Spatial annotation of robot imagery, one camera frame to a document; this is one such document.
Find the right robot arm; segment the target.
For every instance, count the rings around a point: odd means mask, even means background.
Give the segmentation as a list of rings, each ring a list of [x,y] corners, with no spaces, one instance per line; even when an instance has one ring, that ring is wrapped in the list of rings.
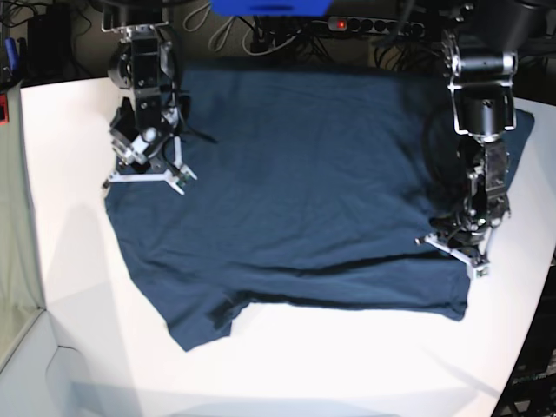
[[[112,148],[122,165],[148,172],[188,176],[184,163],[170,161],[170,144],[182,143],[190,97],[182,87],[183,65],[172,27],[177,1],[102,1],[104,32],[122,36],[108,76],[123,91],[110,122]]]

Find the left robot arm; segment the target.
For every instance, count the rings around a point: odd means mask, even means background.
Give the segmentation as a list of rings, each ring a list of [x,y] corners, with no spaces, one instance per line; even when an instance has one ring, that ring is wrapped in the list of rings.
[[[424,240],[478,267],[488,262],[489,235],[510,213],[503,135],[516,127],[518,50],[555,3],[476,1],[470,7],[470,14],[442,35],[454,130],[463,137],[465,193],[452,214],[431,221],[435,231]]]

